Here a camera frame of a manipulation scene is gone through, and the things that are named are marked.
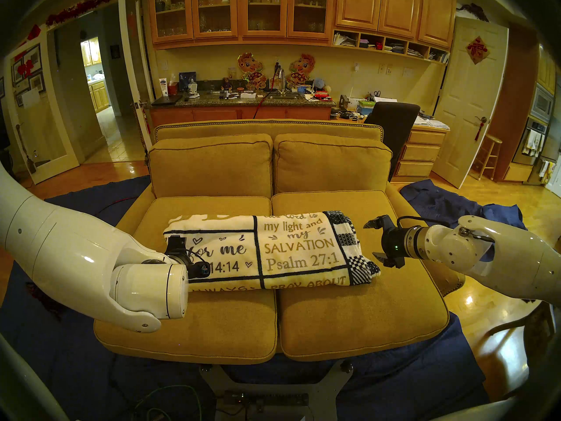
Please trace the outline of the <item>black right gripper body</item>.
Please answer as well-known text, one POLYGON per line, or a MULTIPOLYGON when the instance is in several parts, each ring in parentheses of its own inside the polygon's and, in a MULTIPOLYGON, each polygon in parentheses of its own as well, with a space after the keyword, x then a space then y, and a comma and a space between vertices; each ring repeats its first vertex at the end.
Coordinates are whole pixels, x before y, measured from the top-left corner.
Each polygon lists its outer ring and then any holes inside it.
POLYGON ((383 231, 381 245, 383 253, 390 255, 392 252, 407 252, 406 258, 413 258, 408 248, 408 238, 411 228, 396 226, 394 231, 383 231))

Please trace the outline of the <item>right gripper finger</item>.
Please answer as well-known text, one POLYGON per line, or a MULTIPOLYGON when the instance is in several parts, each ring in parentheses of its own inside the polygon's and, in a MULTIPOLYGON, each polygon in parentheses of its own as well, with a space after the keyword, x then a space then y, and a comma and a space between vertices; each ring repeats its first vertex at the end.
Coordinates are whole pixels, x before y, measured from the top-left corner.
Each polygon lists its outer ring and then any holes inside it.
POLYGON ((363 229, 376 229, 382 231, 394 231, 396 230, 396 225, 392 221, 389 215, 385 214, 383 216, 378 216, 372 220, 366 222, 363 229))
POLYGON ((386 255, 385 253, 373 252, 373 256, 384 267, 400 269, 405 266, 405 258, 407 257, 407 252, 392 252, 390 255, 386 255))

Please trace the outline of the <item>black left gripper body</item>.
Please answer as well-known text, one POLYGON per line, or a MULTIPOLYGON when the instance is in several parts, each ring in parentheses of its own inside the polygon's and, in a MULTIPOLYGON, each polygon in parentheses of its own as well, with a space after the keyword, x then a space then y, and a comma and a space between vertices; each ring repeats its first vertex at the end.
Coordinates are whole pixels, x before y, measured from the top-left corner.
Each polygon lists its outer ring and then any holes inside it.
POLYGON ((193 264, 186 249, 185 237, 171 235, 167 238, 167 247, 164 254, 178 264, 190 267, 193 264))

